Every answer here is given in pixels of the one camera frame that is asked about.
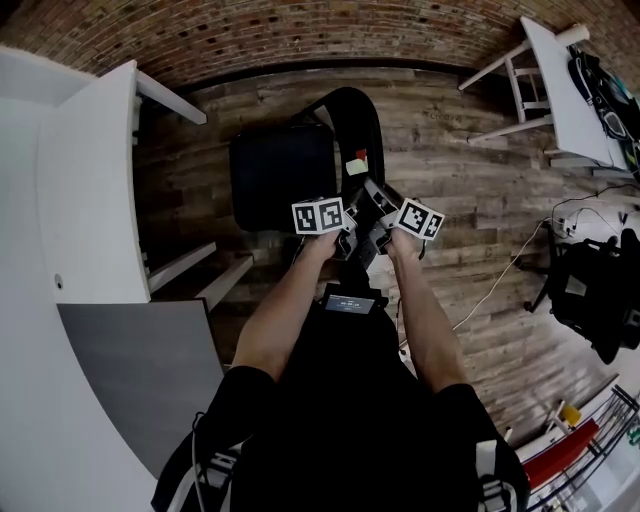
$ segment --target floor board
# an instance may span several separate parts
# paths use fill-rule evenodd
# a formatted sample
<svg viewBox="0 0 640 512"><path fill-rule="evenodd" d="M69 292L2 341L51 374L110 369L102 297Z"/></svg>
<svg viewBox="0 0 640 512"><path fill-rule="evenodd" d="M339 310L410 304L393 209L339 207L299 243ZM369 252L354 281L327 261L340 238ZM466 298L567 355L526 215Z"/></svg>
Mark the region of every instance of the floor board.
<svg viewBox="0 0 640 512"><path fill-rule="evenodd" d="M463 94L457 83L455 76L406 69L327 69L194 93L190 100L209 116L205 126L160 108L143 108L134 181L140 241L150 267L211 240L218 245L218 260L249 252L255 258L255 267L212 314L223 362L233 357L248 315L284 272L284 236L245 233L233 219L227 147L242 129L286 121L341 86L366 92L380 117L388 183L447 215L423 266L454 324L486 295L554 204L625 183L595 180L584 169L549 169L542 153L553 146L549 129L470 146L469 135L515 122L513 100L508 89L476 85ZM619 230L618 212L632 212L640 202L633 192L614 190L588 204L567 203L556 217L591 206ZM590 213L580 216L579 237L608 238L612 228ZM546 251L541 230L523 254L544 262ZM205 264L221 264L218 260ZM380 261L374 270L372 283L390 297L388 311L395 318L398 288L392 268ZM332 277L332 269L326 269L323 280ZM586 341L554 321L548 303L534 315L522 309L541 286L539 276L510 270L458 330L479 396L501 431L514 428L515 441L540 427L555 400L579 403L615 373L615 366L604 366ZM402 338L402 321L399 332Z"/></svg>

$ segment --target white cable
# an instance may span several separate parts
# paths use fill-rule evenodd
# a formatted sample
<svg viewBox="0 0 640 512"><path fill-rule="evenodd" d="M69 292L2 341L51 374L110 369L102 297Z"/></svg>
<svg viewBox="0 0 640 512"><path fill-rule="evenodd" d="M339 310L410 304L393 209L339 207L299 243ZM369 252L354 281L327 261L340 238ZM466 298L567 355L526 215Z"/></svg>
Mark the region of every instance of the white cable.
<svg viewBox="0 0 640 512"><path fill-rule="evenodd" d="M500 282L500 280L504 277L504 275L507 273L507 271L511 268L511 265L513 265L513 263L520 257L520 255L522 254L522 251L524 251L524 248L529 245L529 242L531 242L531 240L533 240L533 238L536 236L536 234L538 233L538 230L540 229L540 226L542 226L546 221L551 220L551 217L547 217L546 219L544 219L543 221L540 222L540 224L538 224L538 227L536 228L536 230L533 232L533 235L531 235L531 237L529 238L529 240L527 240L524 245L522 246L522 249L520 249L518 251L518 254L516 255L515 258L513 258L513 260L511 260L511 263L509 263L509 265L507 265L507 268L504 269L504 272L502 272L502 274L500 274L500 277L498 278L498 280L493 283L493 286L491 287L491 290L489 290L489 293L487 293L481 300L480 302L478 302L476 304L476 307L474 307L471 310L471 313L469 313L464 320L458 322L456 324L456 326L453 328L453 330L455 331L458 327L460 327L463 323L465 323L467 320L469 320L469 318L471 318L473 316L473 314L476 312L476 310L480 307L480 305L487 300L491 294L493 293L493 290L496 289L496 286L498 286L498 283Z"/></svg>
<svg viewBox="0 0 640 512"><path fill-rule="evenodd" d="M200 421L200 416L193 427L193 432L191 433L191 463L193 464L193 472L196 477L196 494L198 495L198 504L200 505L200 512L205 512L204 509L204 501L202 501L202 492L200 491L200 475L198 475L198 465L196 464L196 429L198 428L198 422Z"/></svg>

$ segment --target white table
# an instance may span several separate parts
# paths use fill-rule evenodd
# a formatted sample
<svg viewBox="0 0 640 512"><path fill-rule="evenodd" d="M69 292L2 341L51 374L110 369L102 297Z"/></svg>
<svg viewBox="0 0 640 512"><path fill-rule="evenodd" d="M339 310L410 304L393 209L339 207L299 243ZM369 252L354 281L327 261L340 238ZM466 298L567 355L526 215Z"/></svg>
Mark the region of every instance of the white table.
<svg viewBox="0 0 640 512"><path fill-rule="evenodd" d="M501 64L505 64L520 122L517 125L470 137L469 142L553 124L558 153L571 153L584 157L592 166L595 160L603 166L626 169L619 144L607 137L595 109L580 95L569 74L567 64L571 56L567 45L581 40L585 34L588 37L586 29L578 26L556 35L524 16L520 21L527 34L527 40L459 87L462 90ZM511 59L528 49L533 50L538 68L515 69ZM518 77L538 74L544 82L547 101L523 102L520 97ZM551 112L543 117L527 120L525 112L533 108L548 108Z"/></svg>
<svg viewBox="0 0 640 512"><path fill-rule="evenodd" d="M205 244L147 276L132 177L136 91L194 123L207 122L131 61L80 90L40 126L38 218L57 303L146 303L151 292L216 250L215 243ZM209 309L252 263L244 258L199 294Z"/></svg>

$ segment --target black backpack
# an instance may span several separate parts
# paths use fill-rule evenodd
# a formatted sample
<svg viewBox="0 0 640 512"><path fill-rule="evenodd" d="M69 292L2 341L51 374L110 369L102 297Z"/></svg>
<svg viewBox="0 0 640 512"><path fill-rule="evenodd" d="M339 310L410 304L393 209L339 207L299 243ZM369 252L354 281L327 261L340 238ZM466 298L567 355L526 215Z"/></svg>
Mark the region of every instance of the black backpack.
<svg viewBox="0 0 640 512"><path fill-rule="evenodd" d="M572 59L569 74L580 94L593 105L605 133L620 142L622 152L632 171L640 170L640 107L622 82L600 67L600 59L569 47ZM634 175L638 181L638 172Z"/></svg>

